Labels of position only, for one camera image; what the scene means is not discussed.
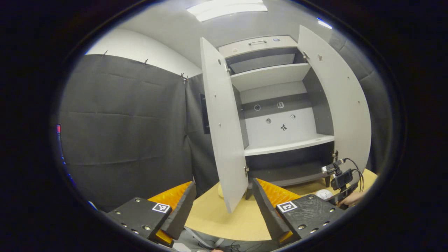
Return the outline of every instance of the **drawer handle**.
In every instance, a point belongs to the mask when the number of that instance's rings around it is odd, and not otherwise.
[[[257,42],[264,42],[264,43],[267,43],[267,41],[265,41],[265,40],[258,40],[258,41],[250,42],[249,45],[252,45],[253,43],[257,43]]]

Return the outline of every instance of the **gray fabric backdrop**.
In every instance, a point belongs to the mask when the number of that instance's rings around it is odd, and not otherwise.
[[[67,169],[101,210],[192,180],[185,85],[176,74],[84,56],[65,88],[59,123]]]

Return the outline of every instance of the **yellow table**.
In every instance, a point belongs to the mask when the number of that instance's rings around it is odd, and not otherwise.
[[[377,175],[364,169],[364,190],[375,182]],[[186,227],[208,235],[232,240],[262,241],[270,240],[266,224],[258,208],[254,196],[248,200],[244,197],[233,213],[228,213],[224,200],[218,195],[217,183],[193,202]],[[304,196],[327,189],[333,194],[337,192],[325,187],[325,179],[320,179],[296,186],[285,187],[298,195]]]

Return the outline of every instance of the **open cabinet door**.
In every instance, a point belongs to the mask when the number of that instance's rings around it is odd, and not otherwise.
[[[213,153],[224,201],[231,213],[248,185],[237,104],[224,57],[205,38],[200,39],[200,44]]]
[[[371,128],[369,108],[358,79],[335,49],[304,26],[300,26],[298,49],[308,56],[327,97],[339,158],[353,159],[363,171],[370,152]],[[343,170],[349,168],[355,166],[351,162],[341,166]]]

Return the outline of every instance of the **hand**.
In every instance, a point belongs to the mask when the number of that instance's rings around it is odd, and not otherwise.
[[[362,200],[364,198],[366,191],[363,192],[357,192],[354,191],[352,192],[352,194],[350,194],[349,196],[347,196],[347,198],[338,201],[337,206],[340,207],[342,204],[346,204],[349,207],[355,205],[356,203],[358,203],[360,200]]]

